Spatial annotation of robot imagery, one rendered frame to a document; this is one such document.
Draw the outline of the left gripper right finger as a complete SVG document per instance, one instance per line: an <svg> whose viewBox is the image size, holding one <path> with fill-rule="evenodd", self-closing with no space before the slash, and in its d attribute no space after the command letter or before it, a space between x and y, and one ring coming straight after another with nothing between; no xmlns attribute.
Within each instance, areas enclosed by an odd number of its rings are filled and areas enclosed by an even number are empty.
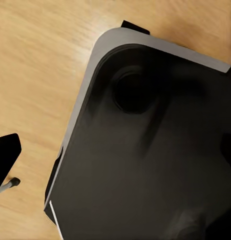
<svg viewBox="0 0 231 240"><path fill-rule="evenodd" d="M220 142L219 150L231 167L231 134L224 133Z"/></svg>

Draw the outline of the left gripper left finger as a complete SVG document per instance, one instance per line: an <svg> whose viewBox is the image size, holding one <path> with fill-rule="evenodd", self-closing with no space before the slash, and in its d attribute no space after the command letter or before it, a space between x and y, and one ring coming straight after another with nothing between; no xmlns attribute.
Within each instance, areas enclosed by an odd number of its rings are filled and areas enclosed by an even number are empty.
<svg viewBox="0 0 231 240"><path fill-rule="evenodd" d="M17 133L0 137L0 187L22 152Z"/></svg>

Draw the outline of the camera tripod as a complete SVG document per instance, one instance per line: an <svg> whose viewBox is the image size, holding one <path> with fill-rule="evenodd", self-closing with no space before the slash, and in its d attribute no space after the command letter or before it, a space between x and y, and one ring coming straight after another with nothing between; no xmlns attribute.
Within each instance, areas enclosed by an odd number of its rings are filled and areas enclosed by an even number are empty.
<svg viewBox="0 0 231 240"><path fill-rule="evenodd" d="M0 192L3 192L6 189L12 188L13 186L18 186L21 183L20 179L14 177L13 179L6 182L6 184L0 186Z"/></svg>

